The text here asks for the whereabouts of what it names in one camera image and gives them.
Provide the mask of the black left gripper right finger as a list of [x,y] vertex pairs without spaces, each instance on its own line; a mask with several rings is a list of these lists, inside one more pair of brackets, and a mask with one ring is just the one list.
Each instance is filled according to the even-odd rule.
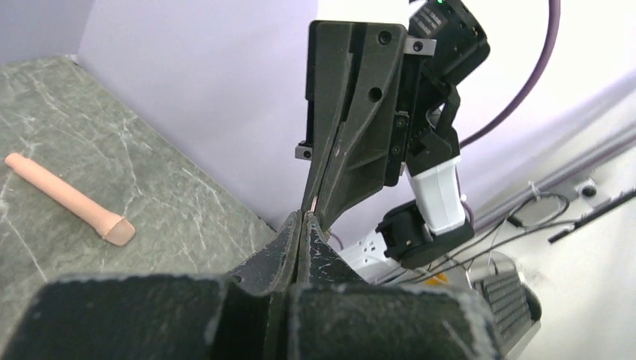
[[453,286],[297,282],[289,359],[501,359],[485,300]]

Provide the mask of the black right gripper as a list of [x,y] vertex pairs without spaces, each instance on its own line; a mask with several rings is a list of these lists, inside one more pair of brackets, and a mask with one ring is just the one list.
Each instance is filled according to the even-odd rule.
[[398,183],[414,98],[405,62],[428,55],[415,42],[401,24],[310,24],[307,129],[295,156],[311,161],[301,209],[323,229]]

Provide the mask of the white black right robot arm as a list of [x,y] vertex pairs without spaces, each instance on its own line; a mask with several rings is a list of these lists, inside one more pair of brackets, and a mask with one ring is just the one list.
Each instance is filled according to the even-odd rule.
[[461,1],[425,1],[407,25],[310,23],[307,131],[297,148],[310,161],[302,211],[329,228],[402,173],[414,194],[348,254],[367,281],[421,274],[473,237],[453,122],[458,84],[489,52]]

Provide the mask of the silver metal key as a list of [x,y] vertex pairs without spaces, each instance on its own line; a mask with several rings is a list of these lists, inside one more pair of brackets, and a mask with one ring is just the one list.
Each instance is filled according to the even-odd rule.
[[315,212],[315,211],[317,210],[318,201],[319,201],[318,196],[315,196],[315,197],[312,199],[312,202],[311,202],[311,204],[310,204],[310,210],[309,210],[309,212]]

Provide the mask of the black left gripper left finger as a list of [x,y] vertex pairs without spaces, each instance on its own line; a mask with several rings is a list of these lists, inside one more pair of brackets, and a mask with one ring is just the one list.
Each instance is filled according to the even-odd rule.
[[67,274],[42,287],[3,359],[299,359],[288,288],[302,216],[264,290],[240,274]]

